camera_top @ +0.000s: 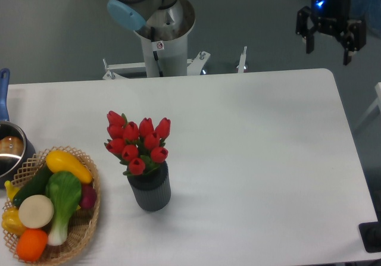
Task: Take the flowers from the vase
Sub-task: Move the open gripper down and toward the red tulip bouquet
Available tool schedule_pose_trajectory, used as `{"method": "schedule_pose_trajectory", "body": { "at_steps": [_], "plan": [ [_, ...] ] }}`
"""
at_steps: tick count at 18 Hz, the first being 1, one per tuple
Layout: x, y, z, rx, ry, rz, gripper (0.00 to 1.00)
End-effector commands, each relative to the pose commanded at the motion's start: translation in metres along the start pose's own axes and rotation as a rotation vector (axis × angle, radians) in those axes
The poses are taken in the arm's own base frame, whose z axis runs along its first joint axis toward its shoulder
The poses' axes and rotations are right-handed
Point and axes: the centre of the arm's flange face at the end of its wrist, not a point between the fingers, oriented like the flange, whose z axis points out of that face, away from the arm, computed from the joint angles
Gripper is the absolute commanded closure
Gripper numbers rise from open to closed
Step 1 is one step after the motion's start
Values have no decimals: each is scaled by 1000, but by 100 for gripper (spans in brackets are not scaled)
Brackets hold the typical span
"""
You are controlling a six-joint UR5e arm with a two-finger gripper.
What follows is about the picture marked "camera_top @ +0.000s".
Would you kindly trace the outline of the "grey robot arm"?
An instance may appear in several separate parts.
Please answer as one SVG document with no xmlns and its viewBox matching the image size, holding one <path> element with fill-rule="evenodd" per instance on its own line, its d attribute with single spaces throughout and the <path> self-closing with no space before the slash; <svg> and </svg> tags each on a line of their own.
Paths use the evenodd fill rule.
<svg viewBox="0 0 381 266">
<path fill-rule="evenodd" d="M 151 42 L 175 40 L 194 24 L 186 15 L 185 0 L 109 0 L 109 15 L 121 27 Z M 344 48 L 343 63 L 366 44 L 366 23 L 349 18 L 351 0 L 311 0 L 297 12 L 295 33 L 302 36 L 306 52 L 314 50 L 314 34 L 333 36 Z"/>
</svg>

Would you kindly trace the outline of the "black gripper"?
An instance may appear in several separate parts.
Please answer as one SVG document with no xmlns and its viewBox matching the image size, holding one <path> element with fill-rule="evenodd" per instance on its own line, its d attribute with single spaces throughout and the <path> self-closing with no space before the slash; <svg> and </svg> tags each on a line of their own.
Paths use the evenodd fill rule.
<svg viewBox="0 0 381 266">
<path fill-rule="evenodd" d="M 343 36 L 343 64 L 351 62 L 352 56 L 366 45 L 367 25 L 365 20 L 349 20 L 350 6 L 351 0 L 311 0 L 311 9 L 305 6 L 297 12 L 295 33 L 305 40 L 307 54 L 314 50 L 315 32 Z"/>
</svg>

